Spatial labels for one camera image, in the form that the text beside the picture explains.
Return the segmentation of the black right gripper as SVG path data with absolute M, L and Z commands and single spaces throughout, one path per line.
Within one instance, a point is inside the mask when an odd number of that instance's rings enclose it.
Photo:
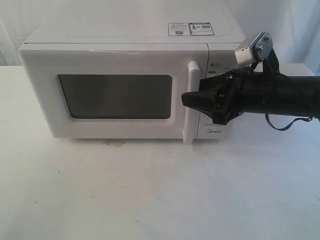
M 242 80 L 250 74 L 251 68 L 245 66 L 203 78 L 200 80 L 199 91 L 186 92 L 181 95 L 182 103 L 185 107 L 196 110 L 218 109 L 217 124 L 227 125 L 243 114 L 239 111 L 238 92 Z

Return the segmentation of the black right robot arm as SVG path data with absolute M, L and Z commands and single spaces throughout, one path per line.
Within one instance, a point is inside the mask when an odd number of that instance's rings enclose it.
M 227 125 L 243 113 L 320 117 L 320 78 L 232 69 L 204 78 L 198 91 L 181 96 L 184 106 Z

